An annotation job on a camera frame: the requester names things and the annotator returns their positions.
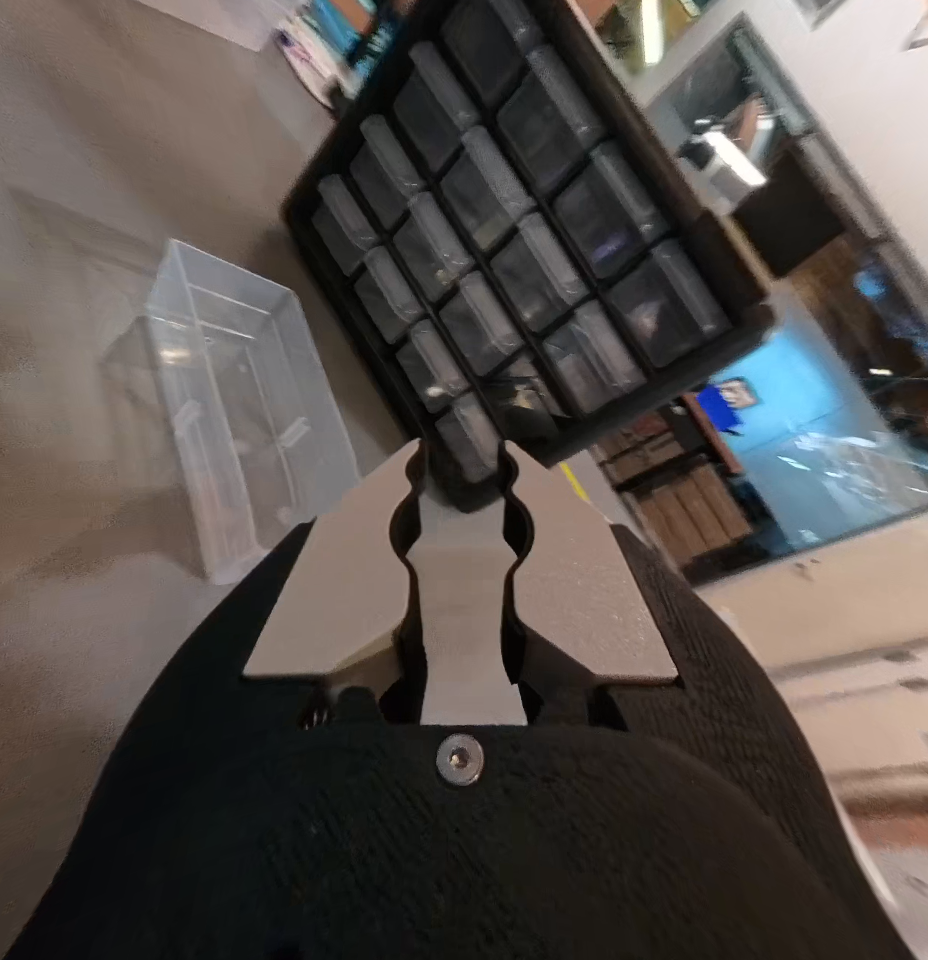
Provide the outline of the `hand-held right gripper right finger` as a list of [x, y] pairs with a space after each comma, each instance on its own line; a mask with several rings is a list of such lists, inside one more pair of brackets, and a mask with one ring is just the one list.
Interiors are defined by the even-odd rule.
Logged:
[[504, 534], [516, 554], [505, 578], [502, 655], [528, 723], [587, 723], [612, 687], [672, 687], [677, 666], [617, 527], [562, 471], [510, 440], [500, 453]]

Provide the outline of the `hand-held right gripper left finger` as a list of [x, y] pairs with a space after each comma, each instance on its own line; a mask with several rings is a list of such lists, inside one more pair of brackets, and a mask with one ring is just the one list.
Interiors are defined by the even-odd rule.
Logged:
[[303, 680], [328, 700], [362, 688], [417, 724], [427, 679], [419, 578], [426, 456], [415, 439], [317, 518], [247, 660], [251, 681]]

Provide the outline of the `clear plastic drawer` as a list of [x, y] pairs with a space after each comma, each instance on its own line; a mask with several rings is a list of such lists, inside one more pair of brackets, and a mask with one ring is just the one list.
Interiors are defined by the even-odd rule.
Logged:
[[85, 269], [122, 479], [172, 499], [186, 568], [234, 584], [360, 479], [300, 301], [176, 239]]

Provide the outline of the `rows of small clear drawers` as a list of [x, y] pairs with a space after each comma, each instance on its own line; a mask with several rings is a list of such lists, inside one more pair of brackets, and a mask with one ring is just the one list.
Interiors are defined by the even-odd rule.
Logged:
[[447, 2], [313, 189], [313, 247], [448, 490], [732, 324], [526, 2]]

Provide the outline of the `black drawer cabinet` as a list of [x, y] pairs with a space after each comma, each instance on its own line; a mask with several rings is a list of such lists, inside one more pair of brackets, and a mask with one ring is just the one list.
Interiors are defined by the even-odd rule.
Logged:
[[[678, 394], [703, 383], [721, 367], [758, 346], [769, 332], [772, 319], [769, 308], [762, 303], [764, 296], [752, 269], [716, 217], [693, 197], [690, 187], [678, 172], [676, 163], [666, 154], [639, 108], [614, 77], [597, 44], [588, 36], [581, 18], [573, 11], [571, 3], [526, 3], [532, 14], [540, 20], [547, 40], [558, 51], [573, 78], [576, 78], [581, 89], [603, 117], [608, 129], [614, 137], [619, 138], [627, 161], [633, 165], [638, 176], [646, 180], [657, 202], [672, 218], [688, 256], [732, 324], [729, 332], [674, 364], [663, 375], [653, 376], [649, 386], [635, 391], [625, 400], [614, 402], [593, 420], [586, 422], [580, 448], [563, 445], [552, 451], [544, 451], [539, 457], [536, 452], [518, 444], [540, 464], [550, 467], [586, 450], [612, 429], [626, 426], [663, 402], [668, 402]], [[380, 364], [363, 343], [360, 331], [355, 327], [353, 307], [348, 305], [346, 296], [337, 288], [334, 267], [327, 264], [319, 248], [313, 247], [314, 239], [308, 227], [309, 216], [313, 210], [314, 183], [326, 174], [331, 162], [337, 157], [338, 150], [345, 145], [349, 138], [347, 130], [350, 123], [357, 118], [361, 110], [376, 106], [377, 96], [390, 92], [392, 85], [399, 82], [398, 67], [395, 66], [398, 52], [407, 44], [413, 43], [421, 31], [434, 26], [444, 15], [446, 4], [447, 2], [414, 2], [410, 6], [388, 52], [291, 188], [283, 203], [282, 215], [302, 261], [312, 271], [319, 288], [372, 373], [385, 400], [407, 434], [411, 438], [419, 438], [425, 446], [428, 472], [433, 483], [450, 504], [469, 513], [489, 505], [501, 496], [506, 469], [499, 463], [500, 450], [499, 472], [495, 475], [494, 482], [489, 485], [457, 492], [447, 489], [441, 478], [433, 473], [430, 448], [422, 437], [413, 431], [407, 400], [401, 396], [394, 384], [384, 380], [385, 373], [380, 371]]]

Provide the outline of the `brown wooden shelf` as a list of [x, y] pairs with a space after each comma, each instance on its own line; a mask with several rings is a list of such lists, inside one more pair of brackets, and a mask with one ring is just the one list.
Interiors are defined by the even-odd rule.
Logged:
[[618, 498], [694, 586], [770, 559], [743, 467], [690, 392], [604, 434], [590, 453]]

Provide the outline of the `blue tarp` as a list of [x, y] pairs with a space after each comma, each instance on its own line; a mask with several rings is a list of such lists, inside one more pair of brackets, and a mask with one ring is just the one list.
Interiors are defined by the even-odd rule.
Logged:
[[928, 451], [891, 426], [809, 318], [787, 313], [695, 399], [769, 515], [774, 556], [928, 510]]

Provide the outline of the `colourful books pile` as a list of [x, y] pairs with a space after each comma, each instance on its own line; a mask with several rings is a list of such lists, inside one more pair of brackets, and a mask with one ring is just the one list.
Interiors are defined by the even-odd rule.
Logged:
[[388, 52], [402, 19], [398, 2], [296, 2], [275, 39], [305, 90], [339, 118]]

